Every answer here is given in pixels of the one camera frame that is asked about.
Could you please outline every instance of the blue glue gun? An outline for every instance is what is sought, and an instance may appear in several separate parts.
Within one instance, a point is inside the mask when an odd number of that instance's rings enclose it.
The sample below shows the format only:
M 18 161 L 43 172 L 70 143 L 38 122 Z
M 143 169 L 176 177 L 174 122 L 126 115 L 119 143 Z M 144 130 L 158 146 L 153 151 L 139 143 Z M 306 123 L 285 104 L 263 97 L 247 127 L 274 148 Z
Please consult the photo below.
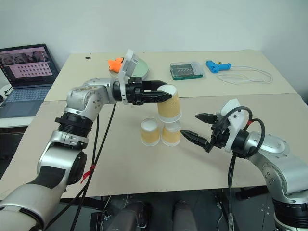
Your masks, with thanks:
M 216 64 L 212 60 L 207 60 L 205 64 L 212 73 L 218 73 L 219 71 L 226 71 L 229 70 L 231 67 L 230 63 L 222 64 L 221 62 L 218 62 L 218 64 Z

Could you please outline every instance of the laptop screen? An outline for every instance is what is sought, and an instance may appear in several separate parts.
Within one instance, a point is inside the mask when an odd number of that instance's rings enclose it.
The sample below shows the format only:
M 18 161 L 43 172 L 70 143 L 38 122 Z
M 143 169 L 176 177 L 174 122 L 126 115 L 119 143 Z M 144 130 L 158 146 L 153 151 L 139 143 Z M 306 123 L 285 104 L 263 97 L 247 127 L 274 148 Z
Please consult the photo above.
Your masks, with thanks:
M 14 88 L 51 85 L 58 76 L 45 44 L 0 49 L 0 67 Z

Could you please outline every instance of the paper cup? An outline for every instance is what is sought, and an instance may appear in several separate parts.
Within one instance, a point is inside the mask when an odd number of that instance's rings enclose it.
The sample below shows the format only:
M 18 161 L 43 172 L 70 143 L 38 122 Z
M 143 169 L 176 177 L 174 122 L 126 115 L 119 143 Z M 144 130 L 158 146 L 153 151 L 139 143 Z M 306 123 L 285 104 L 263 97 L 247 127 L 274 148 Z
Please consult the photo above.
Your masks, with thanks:
M 181 140 L 181 123 L 165 123 L 162 133 L 162 142 L 167 146 L 176 146 Z
M 164 91 L 172 95 L 172 98 L 157 103 L 158 118 L 164 123 L 173 123 L 181 118 L 182 112 L 180 109 L 180 100 L 178 91 L 175 86 L 165 84 L 157 90 Z
M 141 141 L 146 146 L 155 146 L 159 143 L 160 134 L 156 119 L 148 118 L 141 122 Z

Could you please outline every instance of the laptop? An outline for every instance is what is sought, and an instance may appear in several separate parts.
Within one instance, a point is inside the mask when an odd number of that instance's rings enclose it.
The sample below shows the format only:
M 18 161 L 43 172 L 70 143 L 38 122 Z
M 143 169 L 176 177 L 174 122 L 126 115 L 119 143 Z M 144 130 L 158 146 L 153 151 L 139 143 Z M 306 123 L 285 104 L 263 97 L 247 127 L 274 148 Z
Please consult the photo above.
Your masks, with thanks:
M 58 71 L 45 44 L 0 49 L 0 67 L 13 91 L 0 118 L 35 116 Z

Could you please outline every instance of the orange object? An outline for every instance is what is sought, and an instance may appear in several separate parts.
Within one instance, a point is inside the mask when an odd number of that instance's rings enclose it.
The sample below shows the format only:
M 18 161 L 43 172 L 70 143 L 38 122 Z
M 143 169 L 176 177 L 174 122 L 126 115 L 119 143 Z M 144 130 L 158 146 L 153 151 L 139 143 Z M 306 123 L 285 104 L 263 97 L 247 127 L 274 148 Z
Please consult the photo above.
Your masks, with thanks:
M 108 60 L 109 70 L 119 73 L 123 60 L 124 60 L 123 57 L 116 58 L 115 60 L 109 59 Z

